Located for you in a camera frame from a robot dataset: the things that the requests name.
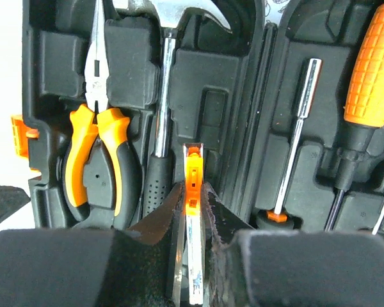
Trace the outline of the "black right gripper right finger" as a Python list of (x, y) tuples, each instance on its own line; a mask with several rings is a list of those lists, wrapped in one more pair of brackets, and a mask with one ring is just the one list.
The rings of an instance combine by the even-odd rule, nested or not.
[(211, 184), (205, 306), (384, 306), (384, 239), (367, 232), (258, 230)]

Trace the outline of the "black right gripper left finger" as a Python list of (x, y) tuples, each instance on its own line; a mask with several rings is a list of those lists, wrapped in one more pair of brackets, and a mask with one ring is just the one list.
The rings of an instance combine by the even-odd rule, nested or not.
[(124, 230), (0, 232), (0, 306), (178, 306), (175, 227), (184, 195)]

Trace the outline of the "large black handled screwdriver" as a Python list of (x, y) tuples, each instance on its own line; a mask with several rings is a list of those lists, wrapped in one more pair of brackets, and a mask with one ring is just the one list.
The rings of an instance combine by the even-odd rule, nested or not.
[(293, 229), (295, 226), (294, 219), (285, 211), (284, 206), (288, 195), (289, 184), (291, 183), (301, 133), (305, 120), (310, 115), (322, 64), (322, 59), (310, 58), (304, 66), (304, 72), (301, 75), (301, 89), (296, 102), (296, 121), (292, 128), (289, 149), (285, 157), (275, 202), (272, 209), (260, 211), (256, 217), (257, 226), (260, 229)]

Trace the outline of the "steel claw hammer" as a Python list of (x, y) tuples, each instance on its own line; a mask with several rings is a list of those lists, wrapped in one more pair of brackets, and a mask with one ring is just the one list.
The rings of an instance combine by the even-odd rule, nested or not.
[(132, 14), (146, 13), (157, 19), (161, 28), (163, 46), (161, 75), (156, 114), (154, 151), (150, 156), (145, 176), (143, 217), (157, 209), (171, 190), (173, 166), (170, 154), (170, 77), (175, 60), (177, 39), (185, 16), (206, 15), (225, 31), (232, 31), (220, 9), (208, 0), (195, 1), (128, 1), (123, 11)]

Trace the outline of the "small orange precision screwdriver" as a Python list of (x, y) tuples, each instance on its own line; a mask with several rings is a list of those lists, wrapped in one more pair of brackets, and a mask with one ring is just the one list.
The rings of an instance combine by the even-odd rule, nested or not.
[(201, 188), (204, 177), (204, 145), (183, 144), (186, 238), (188, 245), (189, 303), (204, 302), (204, 234)]

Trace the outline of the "orange black pliers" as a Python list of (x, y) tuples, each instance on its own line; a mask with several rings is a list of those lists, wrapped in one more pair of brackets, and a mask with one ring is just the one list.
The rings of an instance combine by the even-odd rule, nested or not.
[(110, 107), (107, 91), (109, 66), (106, 51), (106, 16), (103, 1), (96, 1), (92, 30), (84, 66), (85, 99), (70, 113), (73, 132), (65, 161), (63, 181), (68, 204), (75, 209), (88, 202), (84, 186), (84, 165), (97, 140), (103, 142), (114, 175), (111, 226), (127, 228), (136, 211), (141, 189), (141, 171), (127, 137), (130, 119), (117, 107)]

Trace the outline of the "black plastic tool case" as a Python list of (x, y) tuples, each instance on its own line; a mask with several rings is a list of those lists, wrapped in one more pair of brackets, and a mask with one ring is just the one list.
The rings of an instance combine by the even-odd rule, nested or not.
[[(135, 190), (134, 220), (161, 203), (167, 182), (184, 178), (184, 143), (204, 145), (204, 178), (234, 214), (269, 228), (296, 122), (303, 74), (322, 61), (285, 201), (287, 225), (322, 230), (335, 197), (343, 156), (344, 105), (356, 56), (379, 1), (218, 1), (228, 33), (205, 17), (189, 19), (177, 46), (170, 83), (170, 147), (165, 179), (147, 173), (152, 156), (161, 33), (147, 14), (107, 9), (109, 101), (131, 119), (127, 129)], [(84, 104), (84, 63), (93, 1), (24, 1), (22, 115), (29, 127), (29, 181), (35, 226), (113, 225), (111, 161), (96, 144), (84, 169), (84, 204), (68, 201), (63, 172), (72, 137), (70, 113)]]

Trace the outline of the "black orange stubby screwdriver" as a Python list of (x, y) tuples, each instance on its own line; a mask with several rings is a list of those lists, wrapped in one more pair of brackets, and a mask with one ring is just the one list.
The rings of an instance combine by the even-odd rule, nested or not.
[(344, 107), (344, 127), (337, 155), (340, 159), (335, 199), (324, 226), (333, 230), (342, 200), (358, 165), (367, 157), (374, 131), (384, 126), (384, 3), (375, 11), (365, 33), (350, 79)]

